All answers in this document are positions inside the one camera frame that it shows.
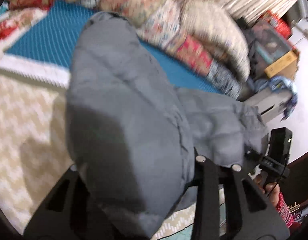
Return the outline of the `person's right hand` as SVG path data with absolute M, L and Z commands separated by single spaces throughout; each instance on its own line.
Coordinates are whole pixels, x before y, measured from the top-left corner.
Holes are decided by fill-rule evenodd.
M 280 187 L 276 183 L 269 183 L 265 186 L 265 189 L 261 186 L 262 176 L 259 174 L 253 180 L 261 191 L 268 195 L 268 199 L 274 207 L 276 207 L 280 201 Z

